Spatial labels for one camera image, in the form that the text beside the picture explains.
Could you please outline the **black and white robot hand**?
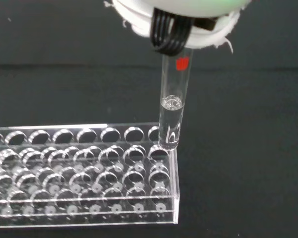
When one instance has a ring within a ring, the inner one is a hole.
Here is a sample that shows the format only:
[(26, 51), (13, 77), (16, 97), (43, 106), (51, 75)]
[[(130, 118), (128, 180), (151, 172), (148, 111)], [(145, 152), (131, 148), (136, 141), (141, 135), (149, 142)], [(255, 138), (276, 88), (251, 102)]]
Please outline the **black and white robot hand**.
[(129, 23), (139, 36), (149, 38), (154, 9), (172, 15), (212, 20), (215, 25), (210, 30), (193, 26), (185, 45), (189, 49), (203, 49), (227, 43), (233, 47), (227, 36), (236, 26), (241, 12), (251, 3), (250, 0), (105, 0), (105, 7), (112, 7)]

